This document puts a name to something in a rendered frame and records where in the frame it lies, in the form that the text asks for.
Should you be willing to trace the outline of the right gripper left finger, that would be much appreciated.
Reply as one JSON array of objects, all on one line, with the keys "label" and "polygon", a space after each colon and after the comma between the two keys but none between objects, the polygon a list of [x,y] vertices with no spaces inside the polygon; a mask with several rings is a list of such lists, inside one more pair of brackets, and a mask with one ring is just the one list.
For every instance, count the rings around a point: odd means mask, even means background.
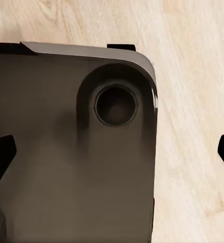
[{"label": "right gripper left finger", "polygon": [[0,180],[17,154],[16,143],[12,135],[0,137]]}]

